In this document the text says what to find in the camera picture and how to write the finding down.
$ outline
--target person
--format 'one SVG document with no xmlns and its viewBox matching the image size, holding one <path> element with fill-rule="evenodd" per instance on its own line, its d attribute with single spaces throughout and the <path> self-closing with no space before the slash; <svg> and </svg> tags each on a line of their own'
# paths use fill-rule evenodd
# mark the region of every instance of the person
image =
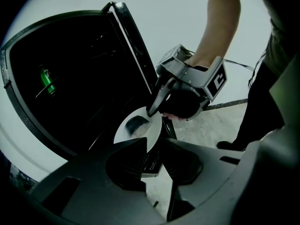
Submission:
<svg viewBox="0 0 300 225">
<path fill-rule="evenodd" d="M 266 54 L 249 94 L 246 112 L 236 139 L 221 141 L 217 148 L 244 150 L 252 141 L 284 125 L 269 89 L 288 66 L 298 49 L 297 0 L 263 0 L 271 17 L 272 33 Z M 240 0 L 208 0 L 208 20 L 195 54 L 187 61 L 191 66 L 209 67 L 216 56 L 224 57 L 239 24 Z M 170 119 L 172 114 L 164 114 Z"/>
</svg>

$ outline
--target shoe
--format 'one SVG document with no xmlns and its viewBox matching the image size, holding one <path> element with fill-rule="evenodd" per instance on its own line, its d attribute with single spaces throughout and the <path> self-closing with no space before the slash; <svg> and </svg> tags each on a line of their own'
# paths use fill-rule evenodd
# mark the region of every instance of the shoe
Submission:
<svg viewBox="0 0 300 225">
<path fill-rule="evenodd" d="M 217 148 L 218 149 L 224 149 L 224 150 L 233 150 L 233 151 L 243 151 L 244 149 L 242 148 L 237 148 L 232 144 L 232 142 L 227 142 L 227 141 L 220 141 L 217 143 Z"/>
</svg>

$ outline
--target gray device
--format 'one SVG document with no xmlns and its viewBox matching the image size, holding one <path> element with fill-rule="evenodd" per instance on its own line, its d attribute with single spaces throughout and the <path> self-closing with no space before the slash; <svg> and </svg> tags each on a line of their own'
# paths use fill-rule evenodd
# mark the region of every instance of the gray device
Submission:
<svg viewBox="0 0 300 225">
<path fill-rule="evenodd" d="M 159 62 L 159 78 L 147 106 L 148 116 L 153 116 L 160 108 L 187 120 L 193 119 L 212 102 L 227 81 L 223 59 L 217 56 L 209 68 L 193 68 L 185 61 L 192 54 L 181 44 L 168 51 Z M 185 105 L 191 103 L 189 111 Z"/>
</svg>

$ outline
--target black pants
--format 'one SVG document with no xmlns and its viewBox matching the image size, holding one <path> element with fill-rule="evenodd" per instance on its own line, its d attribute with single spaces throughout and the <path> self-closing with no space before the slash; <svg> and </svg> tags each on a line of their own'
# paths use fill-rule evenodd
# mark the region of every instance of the black pants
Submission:
<svg viewBox="0 0 300 225">
<path fill-rule="evenodd" d="M 248 105 L 237 138 L 232 145 L 243 150 L 250 142 L 260 140 L 268 132 L 284 125 L 282 116 L 269 93 L 278 78 L 263 63 L 249 94 Z"/>
</svg>

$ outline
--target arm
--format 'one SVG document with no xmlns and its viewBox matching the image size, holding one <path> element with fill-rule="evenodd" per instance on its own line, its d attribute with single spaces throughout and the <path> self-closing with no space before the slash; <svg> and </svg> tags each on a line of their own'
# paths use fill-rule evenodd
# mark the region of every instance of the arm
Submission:
<svg viewBox="0 0 300 225">
<path fill-rule="evenodd" d="M 224 57 L 240 18 L 240 0 L 208 0 L 208 17 L 204 35 L 187 63 L 209 67 L 216 56 Z"/>
</svg>

